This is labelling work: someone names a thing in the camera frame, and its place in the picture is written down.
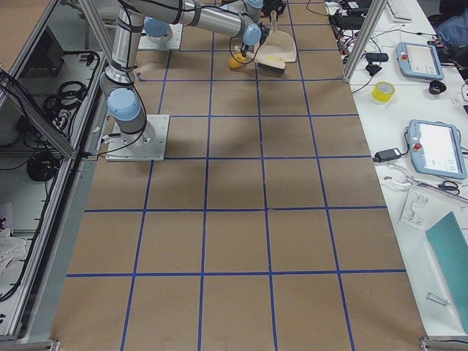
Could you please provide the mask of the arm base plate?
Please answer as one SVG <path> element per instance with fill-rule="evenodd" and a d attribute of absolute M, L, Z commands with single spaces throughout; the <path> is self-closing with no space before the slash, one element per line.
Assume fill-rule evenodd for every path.
<path fill-rule="evenodd" d="M 150 23 L 143 27 L 138 50 L 179 50 L 181 46 L 182 24 Z"/>
<path fill-rule="evenodd" d="M 119 134 L 109 142 L 110 152 L 105 154 L 108 162 L 162 161 L 165 158 L 169 115 L 148 115 L 146 129 L 141 137 L 121 134 L 118 124 L 113 125 L 112 133 Z"/>

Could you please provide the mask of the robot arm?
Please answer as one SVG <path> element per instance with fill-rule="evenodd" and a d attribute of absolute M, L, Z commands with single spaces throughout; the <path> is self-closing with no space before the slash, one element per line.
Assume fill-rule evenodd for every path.
<path fill-rule="evenodd" d="M 262 8 L 262 1 L 232 1 L 220 7 L 200 1 L 121 1 L 110 63 L 100 85 L 124 145 L 144 145 L 152 134 L 133 75 L 141 38 L 163 48 L 173 40 L 173 27 L 184 24 L 241 39 L 250 47 L 267 36 L 260 24 Z"/>
<path fill-rule="evenodd" d="M 278 17 L 282 15 L 286 8 L 286 1 L 281 0 L 240 0 L 240 1 L 222 1 L 221 8 L 237 13 L 248 13 L 252 10 L 258 10 L 258 15 L 262 18 L 270 17 L 273 12 Z"/>

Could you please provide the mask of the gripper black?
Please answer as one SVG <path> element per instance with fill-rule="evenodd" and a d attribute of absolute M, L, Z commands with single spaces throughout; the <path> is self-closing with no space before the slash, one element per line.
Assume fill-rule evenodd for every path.
<path fill-rule="evenodd" d="M 268 38 L 268 35 L 270 33 L 270 29 L 265 26 L 262 22 L 259 22 L 257 24 L 259 26 L 259 29 L 260 29 L 260 32 L 261 32 L 261 35 L 260 35 L 260 40 L 258 42 L 258 45 L 261 46 L 265 43 L 266 39 Z"/>
<path fill-rule="evenodd" d="M 277 15 L 282 15 L 286 7 L 286 1 L 282 0 L 264 0 L 263 1 L 263 16 L 270 17 L 272 12 Z"/>

